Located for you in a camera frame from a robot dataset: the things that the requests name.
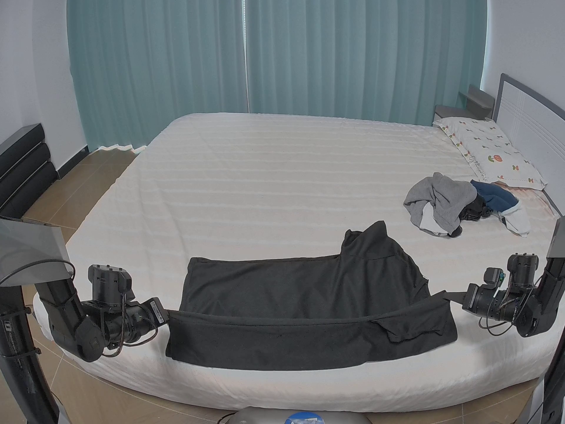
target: white headboard panel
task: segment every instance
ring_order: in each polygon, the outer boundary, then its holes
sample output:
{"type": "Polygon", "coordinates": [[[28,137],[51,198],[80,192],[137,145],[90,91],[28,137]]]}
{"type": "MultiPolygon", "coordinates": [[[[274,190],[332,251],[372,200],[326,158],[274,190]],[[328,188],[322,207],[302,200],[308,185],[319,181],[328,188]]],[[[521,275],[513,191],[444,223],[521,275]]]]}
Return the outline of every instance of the white headboard panel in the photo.
{"type": "Polygon", "coordinates": [[[547,182],[544,192],[565,213],[565,111],[506,74],[494,120],[547,182]]]}

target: white bed sheet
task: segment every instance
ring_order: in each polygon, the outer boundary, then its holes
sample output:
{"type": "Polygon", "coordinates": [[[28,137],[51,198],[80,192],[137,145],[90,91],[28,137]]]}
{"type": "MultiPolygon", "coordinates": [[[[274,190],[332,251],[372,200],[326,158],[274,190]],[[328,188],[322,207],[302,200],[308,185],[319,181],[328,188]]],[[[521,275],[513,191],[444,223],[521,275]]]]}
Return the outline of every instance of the white bed sheet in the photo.
{"type": "MultiPolygon", "coordinates": [[[[430,236],[402,206],[417,181],[440,171],[474,173],[437,128],[328,117],[189,115],[175,120],[95,205],[67,244],[82,300],[87,269],[127,269],[137,297],[160,297],[178,309],[187,263],[212,259],[335,254],[347,229],[385,220],[389,235],[429,278],[431,293],[465,291],[510,254],[540,255],[539,276],[555,214],[540,192],[514,190],[532,224],[527,238],[497,218],[463,222],[455,239],[430,236]]],[[[47,315],[39,298],[36,315],[47,315]]],[[[324,371],[241,371],[167,358],[168,328],[117,358],[79,361],[91,374],[134,390],[224,409],[266,408],[385,412],[433,409],[475,399],[536,378],[547,368],[565,323],[523,339],[479,329],[477,318],[451,306],[455,343],[400,360],[324,371]]]]}

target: mattress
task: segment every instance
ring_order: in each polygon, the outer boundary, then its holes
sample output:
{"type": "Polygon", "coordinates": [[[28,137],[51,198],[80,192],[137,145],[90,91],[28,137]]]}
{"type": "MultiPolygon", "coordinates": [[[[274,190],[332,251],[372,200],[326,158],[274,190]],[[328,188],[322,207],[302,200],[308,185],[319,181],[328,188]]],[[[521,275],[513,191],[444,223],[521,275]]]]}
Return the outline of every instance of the mattress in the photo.
{"type": "MultiPolygon", "coordinates": [[[[457,238],[410,223],[408,190],[439,171],[475,178],[434,127],[329,117],[194,114],[172,122],[104,194],[67,244],[74,280],[89,299],[91,264],[126,269],[140,300],[178,309],[191,257],[245,260],[335,253],[346,230],[385,220],[390,237],[429,279],[430,293],[466,291],[514,252],[545,265],[556,214],[542,193],[514,189],[532,224],[527,238],[490,217],[463,222],[457,238]]],[[[39,298],[35,311],[50,337],[39,298]]],[[[223,409],[402,412],[459,404],[538,377],[565,323],[521,338],[493,337],[451,304],[456,342],[399,360],[322,371],[244,371],[194,366],[165,356],[168,328],[142,347],[88,364],[89,373],[183,403],[223,409]]]]}

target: curtain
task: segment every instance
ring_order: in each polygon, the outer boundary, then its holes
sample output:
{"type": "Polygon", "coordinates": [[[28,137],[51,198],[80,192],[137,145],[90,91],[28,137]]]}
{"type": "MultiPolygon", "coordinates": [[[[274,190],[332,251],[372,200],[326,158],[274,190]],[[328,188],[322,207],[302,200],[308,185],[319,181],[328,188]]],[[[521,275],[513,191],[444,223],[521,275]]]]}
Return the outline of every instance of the curtain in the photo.
{"type": "Polygon", "coordinates": [[[247,111],[241,0],[67,0],[89,148],[148,144],[193,112],[247,111]]]}
{"type": "Polygon", "coordinates": [[[251,112],[430,125],[480,85],[486,0],[245,0],[251,112]]]}

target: white wall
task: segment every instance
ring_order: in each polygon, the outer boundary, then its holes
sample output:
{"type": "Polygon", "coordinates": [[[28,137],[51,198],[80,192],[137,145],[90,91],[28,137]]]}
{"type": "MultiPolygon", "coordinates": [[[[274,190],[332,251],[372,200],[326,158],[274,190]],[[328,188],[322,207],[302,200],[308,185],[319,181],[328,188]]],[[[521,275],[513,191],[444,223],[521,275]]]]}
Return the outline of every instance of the white wall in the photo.
{"type": "Polygon", "coordinates": [[[503,72],[565,109],[565,0],[489,0],[481,88],[503,72]]]}
{"type": "Polygon", "coordinates": [[[0,0],[0,142],[42,123],[59,169],[86,144],[69,70],[67,0],[0,0]]]}

